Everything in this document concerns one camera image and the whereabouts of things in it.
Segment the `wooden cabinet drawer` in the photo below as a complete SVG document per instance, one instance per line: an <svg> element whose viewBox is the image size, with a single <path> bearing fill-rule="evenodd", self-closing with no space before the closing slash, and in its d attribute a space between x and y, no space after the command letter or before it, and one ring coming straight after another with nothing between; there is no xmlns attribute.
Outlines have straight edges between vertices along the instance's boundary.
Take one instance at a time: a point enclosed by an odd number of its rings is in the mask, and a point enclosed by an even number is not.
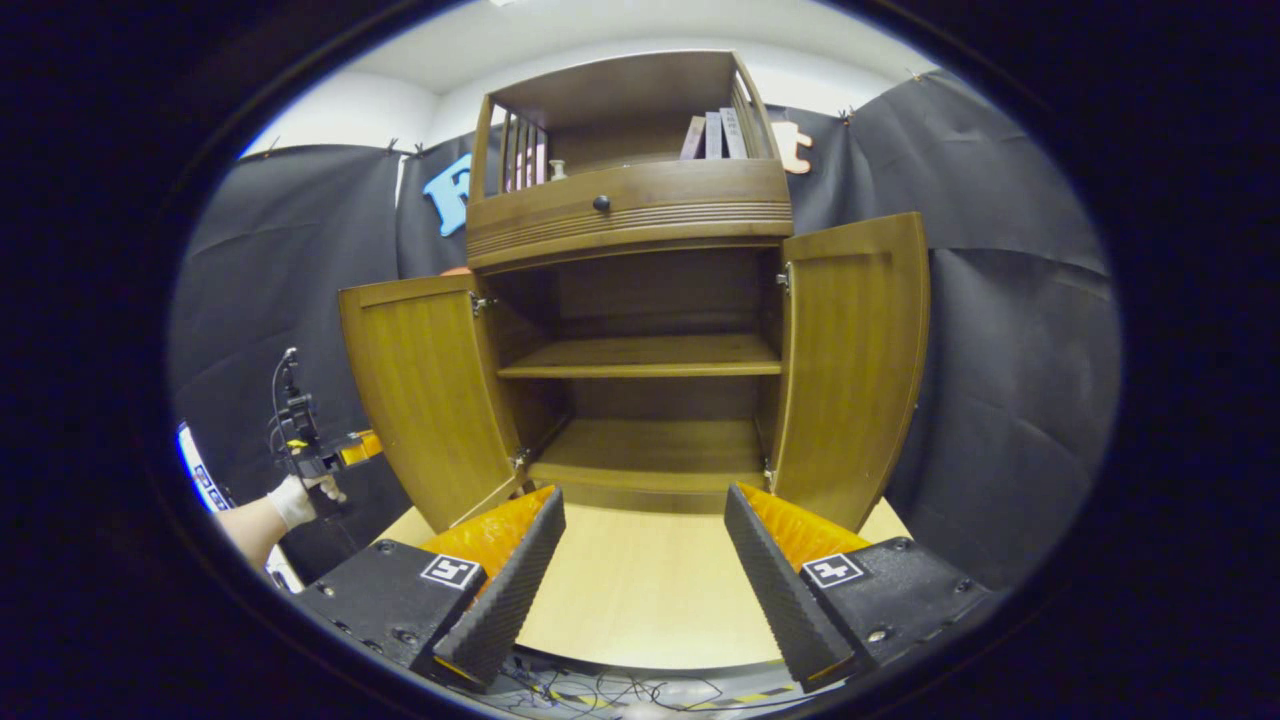
<svg viewBox="0 0 1280 720"><path fill-rule="evenodd" d="M611 197L609 213L593 209ZM666 249L758 246L794 232L773 160L658 161L593 170L471 202L468 265L516 266Z"/></svg>

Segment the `person's white blue garment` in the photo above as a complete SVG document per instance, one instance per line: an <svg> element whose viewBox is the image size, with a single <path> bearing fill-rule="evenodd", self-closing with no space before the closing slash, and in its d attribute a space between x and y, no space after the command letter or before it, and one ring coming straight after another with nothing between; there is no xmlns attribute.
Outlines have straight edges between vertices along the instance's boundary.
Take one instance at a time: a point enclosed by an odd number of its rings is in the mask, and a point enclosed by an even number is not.
<svg viewBox="0 0 1280 720"><path fill-rule="evenodd" d="M179 420L177 425L175 442L178 443L195 493L200 497L204 506L210 512L227 512L236 509L238 503L232 498L229 489L210 473L198 451L189 423L186 419ZM268 551L262 569L271 583L282 591L296 594L305 589L303 582L278 543L273 544Z"/></svg>

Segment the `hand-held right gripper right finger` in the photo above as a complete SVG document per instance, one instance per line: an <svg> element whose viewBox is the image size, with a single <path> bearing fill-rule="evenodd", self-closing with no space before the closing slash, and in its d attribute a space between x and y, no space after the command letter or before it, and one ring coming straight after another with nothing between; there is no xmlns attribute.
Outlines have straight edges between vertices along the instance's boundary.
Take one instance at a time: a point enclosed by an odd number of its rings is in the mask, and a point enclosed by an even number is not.
<svg viewBox="0 0 1280 720"><path fill-rule="evenodd" d="M913 538L869 542L751 486L728 488L724 525L806 692L914 659L993 603L991 588Z"/></svg>

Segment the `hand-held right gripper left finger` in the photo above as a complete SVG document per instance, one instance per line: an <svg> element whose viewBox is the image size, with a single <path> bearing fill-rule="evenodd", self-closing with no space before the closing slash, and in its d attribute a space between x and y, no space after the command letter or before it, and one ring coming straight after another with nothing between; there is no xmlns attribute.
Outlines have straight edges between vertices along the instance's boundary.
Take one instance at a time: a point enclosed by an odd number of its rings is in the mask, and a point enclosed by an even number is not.
<svg viewBox="0 0 1280 720"><path fill-rule="evenodd" d="M556 486L415 546L380 539L294 594L356 646L485 692L511 655L564 533Z"/></svg>

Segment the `wooden shoe cabinet door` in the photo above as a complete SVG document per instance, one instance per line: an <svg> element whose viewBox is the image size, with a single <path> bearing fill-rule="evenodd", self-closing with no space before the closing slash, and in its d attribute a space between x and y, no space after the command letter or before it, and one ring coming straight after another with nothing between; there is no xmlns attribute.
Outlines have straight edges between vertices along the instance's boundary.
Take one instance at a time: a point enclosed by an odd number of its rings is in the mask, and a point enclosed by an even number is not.
<svg viewBox="0 0 1280 720"><path fill-rule="evenodd" d="M490 322L474 316L475 274L342 290L340 327L360 402L412 505L435 532L503 502L520 446L497 375Z"/></svg>
<svg viewBox="0 0 1280 720"><path fill-rule="evenodd" d="M931 334L922 214L787 238L769 459L776 496L849 530L881 501L913 423Z"/></svg>

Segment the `wooden inner shelf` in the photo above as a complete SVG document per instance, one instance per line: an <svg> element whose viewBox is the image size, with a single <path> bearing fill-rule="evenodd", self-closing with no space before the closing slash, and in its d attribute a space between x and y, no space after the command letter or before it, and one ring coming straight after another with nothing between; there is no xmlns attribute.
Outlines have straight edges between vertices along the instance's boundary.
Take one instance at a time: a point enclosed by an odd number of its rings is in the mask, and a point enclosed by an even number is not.
<svg viewBox="0 0 1280 720"><path fill-rule="evenodd" d="M562 340L506 364L512 379L635 379L778 375L780 354L755 334L663 334Z"/></svg>

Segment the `wooden double-door shoe cabinet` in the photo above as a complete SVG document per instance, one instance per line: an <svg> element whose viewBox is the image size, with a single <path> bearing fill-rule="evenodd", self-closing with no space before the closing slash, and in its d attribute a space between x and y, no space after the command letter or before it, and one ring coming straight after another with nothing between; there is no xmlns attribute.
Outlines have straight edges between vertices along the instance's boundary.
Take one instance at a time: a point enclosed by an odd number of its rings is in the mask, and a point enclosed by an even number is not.
<svg viewBox="0 0 1280 720"><path fill-rule="evenodd" d="M749 159L716 160L778 161L787 181L756 83L732 51L617 56L490 90L480 101L463 184L465 225L471 202L548 183L550 159L566 161L567 178L681 161L690 118L721 108L739 113ZM768 245L627 252L502 272L474 270L465 241L465 264L500 300L490 322L497 375L562 340L744 333L781 357L774 275L782 243L799 234L806 233L794 219L792 234ZM558 486L628 502L649 495L721 497L737 483L764 489L780 375L498 375L520 446L531 450L513 492Z"/></svg>

